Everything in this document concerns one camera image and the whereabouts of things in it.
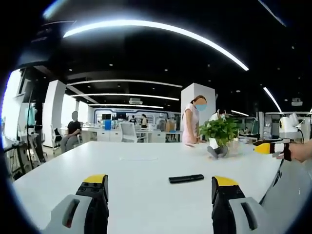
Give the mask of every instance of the white cabinet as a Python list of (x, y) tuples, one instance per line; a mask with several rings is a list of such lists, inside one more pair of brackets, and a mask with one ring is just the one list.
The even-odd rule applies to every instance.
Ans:
[(166, 142), (166, 133), (164, 133), (164, 132), (153, 132), (151, 142), (165, 143)]
[(110, 141), (109, 131), (97, 131), (97, 141)]
[(110, 132), (110, 142), (121, 142), (122, 134), (118, 131)]

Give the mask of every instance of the white table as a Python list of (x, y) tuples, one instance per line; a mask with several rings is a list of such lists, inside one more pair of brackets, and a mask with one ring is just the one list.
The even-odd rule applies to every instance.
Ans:
[[(93, 174), (109, 176), (109, 234), (213, 233), (211, 177), (236, 180), (245, 196), (260, 201), (280, 160), (239, 145), (236, 157), (211, 160), (206, 144), (113, 143), (91, 141), (27, 173), (16, 182), (18, 198), (33, 222), (44, 228), (50, 211)], [(203, 174), (205, 179), (172, 185), (171, 176)]]

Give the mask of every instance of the seated man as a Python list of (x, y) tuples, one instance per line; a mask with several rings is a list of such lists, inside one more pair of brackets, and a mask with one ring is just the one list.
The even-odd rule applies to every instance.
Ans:
[(78, 122), (78, 112), (72, 113), (73, 121), (68, 124), (67, 135), (60, 141), (60, 150), (62, 154), (73, 149), (74, 145), (78, 143), (77, 135), (81, 132), (81, 125)]

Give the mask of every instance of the black ceiling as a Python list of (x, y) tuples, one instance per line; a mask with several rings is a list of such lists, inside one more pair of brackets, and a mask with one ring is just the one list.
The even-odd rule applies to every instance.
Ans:
[[(283, 111), (309, 111), (312, 107), (310, 46), (302, 33), (303, 26), (296, 27), (295, 20), (290, 25), (282, 25), (256, 0), (202, 2), (68, 0), (45, 16), (47, 22), (75, 20), (67, 30), (112, 19), (170, 24), (210, 39), (246, 64), (249, 71), (192, 38), (135, 26), (90, 30), (64, 38), (44, 65), (66, 83), (141, 79), (184, 88), (195, 82), (216, 89), (217, 108), (248, 114), (253, 112), (255, 102), (261, 111), (277, 111), (263, 90), (267, 87)], [(180, 98), (183, 89), (131, 82), (87, 83), (74, 87), (86, 94), (129, 93), (172, 98)], [(129, 100), (119, 96), (91, 98), (99, 103), (122, 104)], [(292, 107), (292, 98), (301, 98), (303, 106)], [(144, 105), (180, 111), (178, 101), (141, 100)]]

